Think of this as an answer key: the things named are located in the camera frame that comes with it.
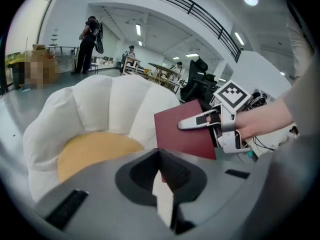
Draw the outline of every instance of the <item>black backpack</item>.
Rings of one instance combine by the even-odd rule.
[[[95,50],[100,53],[103,54],[104,53],[104,28],[102,26],[102,22],[99,23],[97,20],[95,20],[97,22],[97,28],[95,28],[93,31],[90,29],[91,34],[95,37],[95,41],[94,41],[94,47]]]

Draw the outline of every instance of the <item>red book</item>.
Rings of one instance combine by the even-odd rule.
[[[154,115],[156,140],[159,149],[168,149],[216,160],[209,129],[180,130],[178,122],[203,111],[197,100],[176,106]]]

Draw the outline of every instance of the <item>gray floor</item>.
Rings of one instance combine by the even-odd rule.
[[[74,86],[86,77],[94,75],[71,76],[62,73],[56,84],[44,89],[31,89],[21,92],[12,90],[0,97],[0,176],[7,189],[18,200],[33,206],[28,171],[23,155],[22,136],[28,125],[41,112],[47,98],[57,90]],[[118,69],[99,71],[100,75],[119,77]]]

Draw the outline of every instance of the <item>black metal railing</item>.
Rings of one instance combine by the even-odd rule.
[[[174,6],[182,9],[190,16],[199,20],[208,29],[210,29],[222,44],[229,50],[236,62],[240,57],[241,50],[236,45],[235,41],[225,30],[225,28],[205,9],[192,0],[163,0]]]

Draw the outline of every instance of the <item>wire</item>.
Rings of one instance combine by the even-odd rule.
[[[253,137],[253,143],[256,144],[260,148],[264,148],[264,149],[267,149],[267,150],[270,150],[270,151],[275,151],[274,148],[270,148],[270,147],[265,146],[256,136]]]

